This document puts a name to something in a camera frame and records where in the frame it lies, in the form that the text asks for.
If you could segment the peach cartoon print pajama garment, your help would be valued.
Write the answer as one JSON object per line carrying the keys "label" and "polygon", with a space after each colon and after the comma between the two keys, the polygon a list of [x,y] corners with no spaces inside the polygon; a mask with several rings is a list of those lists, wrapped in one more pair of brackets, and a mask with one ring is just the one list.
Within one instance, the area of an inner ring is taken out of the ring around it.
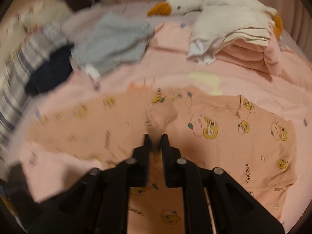
{"label": "peach cartoon print pajama garment", "polygon": [[296,133],[291,121],[244,96],[210,96],[195,87],[135,89],[100,96],[55,113],[40,113],[28,139],[46,150],[97,159],[112,167],[145,134],[167,134],[201,168],[223,168],[274,217],[281,219],[296,181]]}

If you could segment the pink folded clothes stack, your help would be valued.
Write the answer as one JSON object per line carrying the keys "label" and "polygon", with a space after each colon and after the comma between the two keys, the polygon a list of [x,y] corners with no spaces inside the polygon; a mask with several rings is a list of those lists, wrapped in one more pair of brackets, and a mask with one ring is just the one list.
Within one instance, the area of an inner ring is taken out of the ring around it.
{"label": "pink folded clothes stack", "polygon": [[282,71],[281,50],[274,35],[267,47],[237,39],[221,49],[216,59],[274,76]]}

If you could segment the white cream folded clothes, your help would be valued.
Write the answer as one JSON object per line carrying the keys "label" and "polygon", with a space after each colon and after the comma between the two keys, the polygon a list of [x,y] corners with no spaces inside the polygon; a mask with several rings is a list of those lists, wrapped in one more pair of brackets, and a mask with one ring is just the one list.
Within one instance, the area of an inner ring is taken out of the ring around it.
{"label": "white cream folded clothes", "polygon": [[238,39],[267,47],[275,23],[266,10],[247,6],[211,5],[204,7],[192,26],[188,58],[210,65],[216,54]]}

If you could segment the pink printed duvet cover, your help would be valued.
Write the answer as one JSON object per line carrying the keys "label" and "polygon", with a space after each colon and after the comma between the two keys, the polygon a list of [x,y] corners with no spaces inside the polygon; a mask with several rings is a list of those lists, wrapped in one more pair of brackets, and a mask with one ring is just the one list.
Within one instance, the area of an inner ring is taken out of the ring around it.
{"label": "pink printed duvet cover", "polygon": [[124,94],[135,89],[195,87],[210,96],[244,96],[249,102],[294,125],[296,181],[289,186],[281,219],[290,231],[311,201],[311,64],[289,49],[281,50],[282,71],[274,76],[216,60],[211,65],[187,58],[190,27],[166,22],[156,28],[141,61],[125,63],[98,79],[99,89],[85,72],[74,70],[69,78],[32,102],[24,126],[12,138],[12,164],[20,162],[36,202],[69,188],[90,168],[106,168],[97,159],[46,150],[28,139],[31,124],[40,113],[55,113],[100,96]]}

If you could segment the navy blue garment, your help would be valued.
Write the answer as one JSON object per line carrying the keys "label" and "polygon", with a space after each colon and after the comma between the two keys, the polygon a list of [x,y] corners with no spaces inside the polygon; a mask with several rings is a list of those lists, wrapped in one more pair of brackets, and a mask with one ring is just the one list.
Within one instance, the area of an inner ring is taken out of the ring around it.
{"label": "navy blue garment", "polygon": [[73,71],[70,63],[73,47],[74,45],[70,43],[59,48],[31,74],[25,86],[26,95],[33,97],[44,94],[67,80]]}

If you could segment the grey small garment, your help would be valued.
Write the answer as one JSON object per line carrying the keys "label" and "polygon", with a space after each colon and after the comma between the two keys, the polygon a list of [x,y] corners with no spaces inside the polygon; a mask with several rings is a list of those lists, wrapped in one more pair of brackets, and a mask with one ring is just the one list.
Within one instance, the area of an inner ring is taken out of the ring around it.
{"label": "grey small garment", "polygon": [[123,63],[140,61],[153,31],[146,21],[106,14],[71,50],[72,61],[83,71],[90,69],[104,75]]}

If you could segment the plaid grey white pillow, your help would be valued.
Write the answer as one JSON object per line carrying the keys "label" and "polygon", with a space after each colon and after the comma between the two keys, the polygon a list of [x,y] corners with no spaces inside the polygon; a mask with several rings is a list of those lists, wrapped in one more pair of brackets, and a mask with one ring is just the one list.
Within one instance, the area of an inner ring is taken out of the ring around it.
{"label": "plaid grey white pillow", "polygon": [[31,75],[67,44],[60,24],[50,22],[28,36],[5,60],[4,85],[1,87],[1,147],[5,147],[28,102],[25,86]]}

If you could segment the white goose plush toy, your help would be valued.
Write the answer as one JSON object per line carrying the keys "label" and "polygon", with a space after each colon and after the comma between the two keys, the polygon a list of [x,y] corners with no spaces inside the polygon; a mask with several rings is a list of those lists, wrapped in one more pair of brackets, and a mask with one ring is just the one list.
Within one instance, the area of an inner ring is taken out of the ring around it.
{"label": "white goose plush toy", "polygon": [[157,3],[148,12],[147,16],[154,15],[183,15],[192,11],[201,11],[207,6],[239,6],[269,14],[274,22],[273,32],[280,38],[283,31],[283,22],[276,9],[265,6],[258,0],[166,0]]}

